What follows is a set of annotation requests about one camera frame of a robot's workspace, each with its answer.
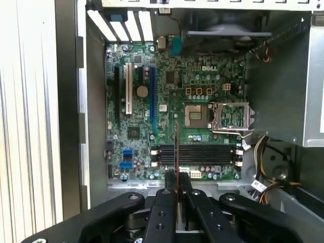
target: black wire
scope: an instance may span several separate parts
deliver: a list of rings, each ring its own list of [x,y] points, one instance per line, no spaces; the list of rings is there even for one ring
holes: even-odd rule
[[[173,21],[177,21],[179,31],[181,31],[181,24],[180,24],[180,21],[179,21],[178,19],[176,19],[176,18],[171,17],[170,15],[168,15],[168,17],[169,17],[170,19],[172,19]]]

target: white connector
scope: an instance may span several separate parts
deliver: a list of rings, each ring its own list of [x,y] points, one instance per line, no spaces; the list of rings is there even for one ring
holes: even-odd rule
[[[188,167],[179,167],[179,171],[180,172],[186,172],[186,173],[190,173],[190,168],[188,168]]]
[[[190,171],[190,178],[192,179],[200,179],[201,172],[200,171]]]

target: silver metal wall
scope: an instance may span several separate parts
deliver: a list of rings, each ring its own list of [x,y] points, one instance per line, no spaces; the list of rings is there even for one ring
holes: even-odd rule
[[[54,0],[0,1],[0,242],[63,220]]]

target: side panel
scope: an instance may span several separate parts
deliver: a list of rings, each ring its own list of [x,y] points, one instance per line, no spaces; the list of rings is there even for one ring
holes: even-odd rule
[[[81,209],[75,9],[74,0],[55,0],[64,219],[79,214]]]
[[[54,9],[0,1],[0,242],[63,220]]]

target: chipset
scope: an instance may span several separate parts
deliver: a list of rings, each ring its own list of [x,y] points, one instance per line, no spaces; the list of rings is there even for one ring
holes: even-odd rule
[[[207,106],[186,105],[184,107],[184,125],[186,128],[206,128],[207,119]]]
[[[140,139],[140,128],[139,127],[128,127],[127,138],[128,139]]]

